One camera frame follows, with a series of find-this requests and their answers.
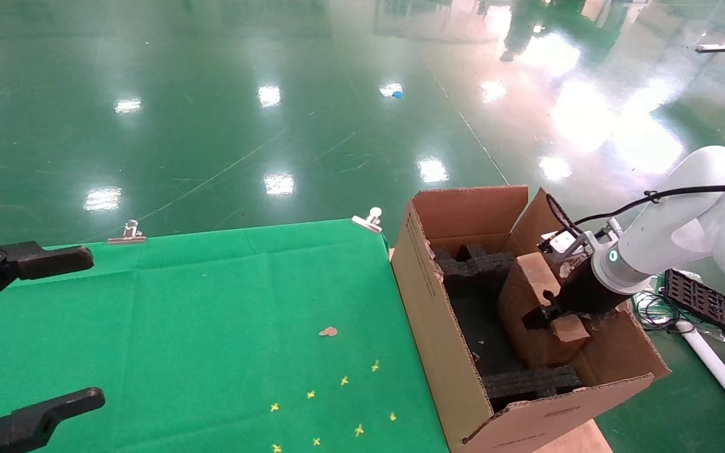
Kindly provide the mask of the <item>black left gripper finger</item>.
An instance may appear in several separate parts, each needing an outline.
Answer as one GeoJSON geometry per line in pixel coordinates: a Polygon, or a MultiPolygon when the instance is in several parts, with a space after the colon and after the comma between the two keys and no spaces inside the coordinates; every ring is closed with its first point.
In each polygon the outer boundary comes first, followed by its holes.
{"type": "Polygon", "coordinates": [[[0,452],[30,452],[48,445],[57,425],[103,407],[96,387],[17,409],[0,418],[0,452]]]}
{"type": "Polygon", "coordinates": [[[31,242],[0,245],[0,293],[17,280],[40,280],[93,267],[85,246],[47,250],[31,242]]]}

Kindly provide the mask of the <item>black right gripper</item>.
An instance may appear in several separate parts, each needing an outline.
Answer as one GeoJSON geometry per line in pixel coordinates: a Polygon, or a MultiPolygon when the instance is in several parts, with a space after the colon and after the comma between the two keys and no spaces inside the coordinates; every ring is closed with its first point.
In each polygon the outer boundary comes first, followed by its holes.
{"type": "Polygon", "coordinates": [[[558,319],[561,312],[589,316],[606,315],[627,301],[627,295],[616,293],[604,286],[595,275],[593,259],[589,258],[572,270],[553,301],[551,306],[537,306],[522,316],[527,330],[551,327],[552,321],[558,319]]]}

